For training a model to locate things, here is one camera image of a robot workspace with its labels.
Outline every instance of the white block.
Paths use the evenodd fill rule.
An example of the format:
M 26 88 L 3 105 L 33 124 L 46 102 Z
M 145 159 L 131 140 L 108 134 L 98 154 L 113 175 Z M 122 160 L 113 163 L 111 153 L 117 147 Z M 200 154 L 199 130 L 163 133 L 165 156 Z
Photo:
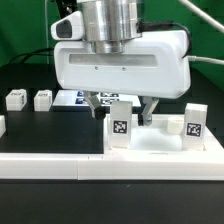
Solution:
M 52 104 L 52 91 L 40 90 L 34 97 L 35 111 L 49 111 Z
M 27 103 L 25 89 L 14 89 L 6 96 L 7 111 L 21 111 Z
M 183 150 L 204 150 L 207 105 L 188 103 L 184 116 Z
M 5 128 L 5 117 L 4 116 L 0 116 L 0 138 L 5 133 L 5 131 L 6 131 L 6 128 Z
M 109 146 L 129 148 L 131 141 L 132 102 L 114 101 L 110 108 Z

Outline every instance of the cable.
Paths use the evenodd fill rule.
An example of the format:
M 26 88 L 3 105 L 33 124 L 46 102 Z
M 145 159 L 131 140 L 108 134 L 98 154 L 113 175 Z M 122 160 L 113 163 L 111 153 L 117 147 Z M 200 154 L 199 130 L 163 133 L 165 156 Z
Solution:
M 189 2 L 188 0 L 179 0 L 183 5 L 185 5 L 188 9 L 198 15 L 200 18 L 204 19 L 207 23 L 209 23 L 214 28 L 218 29 L 220 32 L 224 33 L 224 26 L 219 23 L 217 20 L 213 19 L 207 13 L 199 9 L 196 5 Z
M 188 38 L 188 48 L 182 58 L 185 58 L 188 53 L 191 51 L 192 48 L 192 38 L 191 38 L 191 33 L 188 30 L 188 28 L 180 23 L 174 23 L 171 20 L 168 21 L 163 21 L 163 22 L 139 22 L 137 24 L 137 30 L 139 33 L 142 32 L 150 32 L 150 31 L 156 31 L 156 30 L 170 30 L 174 27 L 178 27 L 182 30 L 184 30 L 187 34 Z
M 24 57 L 20 63 L 24 63 L 26 62 L 30 57 L 32 57 L 32 53 L 42 53 L 42 52 L 49 52 L 49 51 L 53 51 L 54 48 L 43 48 L 43 49 L 39 49 L 39 50 L 36 50 L 36 51 L 33 51 L 31 53 L 28 53 L 26 57 Z
M 12 58 L 10 61 L 9 61 L 9 64 L 12 64 L 13 61 L 15 61 L 17 58 L 19 57 L 22 57 L 22 56 L 27 56 L 27 55 L 37 55 L 37 56 L 54 56 L 53 54 L 42 54 L 42 53 L 27 53 L 27 54 L 20 54 L 20 55 L 17 55 L 16 57 Z
M 46 47 L 49 48 L 49 32 L 48 32 L 48 0 L 45 0 L 45 30 L 46 30 Z
M 219 60 L 215 58 L 206 58 L 206 57 L 197 57 L 197 56 L 188 56 L 189 61 L 200 61 L 200 62 L 207 62 L 217 65 L 224 65 L 224 60 Z

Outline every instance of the black mat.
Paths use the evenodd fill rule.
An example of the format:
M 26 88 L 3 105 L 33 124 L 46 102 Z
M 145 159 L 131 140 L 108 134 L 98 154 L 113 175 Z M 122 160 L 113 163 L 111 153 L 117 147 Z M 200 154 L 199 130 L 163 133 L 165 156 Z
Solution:
M 87 112 L 9 112 L 0 152 L 103 153 L 103 122 Z

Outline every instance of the black cable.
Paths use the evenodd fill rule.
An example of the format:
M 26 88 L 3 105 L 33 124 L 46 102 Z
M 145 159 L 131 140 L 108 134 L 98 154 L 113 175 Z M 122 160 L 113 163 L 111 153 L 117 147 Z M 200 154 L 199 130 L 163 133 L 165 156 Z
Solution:
M 27 55 L 37 55 L 37 56 L 54 56 L 53 54 L 41 54 L 41 53 L 26 53 L 26 54 L 20 54 L 20 55 L 17 55 L 16 57 L 12 58 L 10 61 L 9 61 L 9 64 L 12 64 L 13 61 L 15 61 L 17 58 L 19 57 L 22 57 L 22 56 L 27 56 Z
M 53 51 L 54 48 L 43 48 L 43 49 L 39 49 L 36 51 L 31 52 L 32 53 L 42 53 L 42 52 L 49 52 L 49 51 Z M 26 62 L 30 57 L 32 57 L 33 55 L 28 54 L 26 57 L 24 57 L 20 63 L 23 64 L 24 62 Z
M 189 54 L 189 52 L 191 51 L 191 49 L 192 49 L 191 33 L 190 33 L 189 29 L 186 26 L 184 26 L 184 25 L 182 25 L 180 23 L 174 23 L 173 22 L 172 25 L 173 25 L 173 27 L 178 27 L 178 28 L 184 30 L 186 32 L 186 34 L 187 34 L 187 38 L 188 38 L 188 48 L 187 48 L 186 53 L 182 57 L 182 58 L 185 58 Z
M 174 23 L 171 20 L 163 21 L 163 22 L 139 22 L 137 24 L 138 32 L 150 32 L 150 31 L 156 31 L 156 30 L 170 30 L 172 28 L 178 27 L 182 30 L 184 30 L 187 34 L 188 38 L 188 48 L 185 52 L 184 56 L 182 58 L 185 58 L 188 53 L 191 51 L 192 48 L 192 38 L 191 33 L 188 30 L 188 28 L 180 23 Z

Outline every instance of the black surface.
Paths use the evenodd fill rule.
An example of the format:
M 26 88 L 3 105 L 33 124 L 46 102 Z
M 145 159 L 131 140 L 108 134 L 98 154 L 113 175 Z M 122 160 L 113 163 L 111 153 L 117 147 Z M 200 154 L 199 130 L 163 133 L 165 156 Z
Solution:
M 221 224 L 224 220 L 222 182 L 15 183 L 0 185 L 4 224 Z
M 87 112 L 9 112 L 0 152 L 103 153 L 103 121 Z

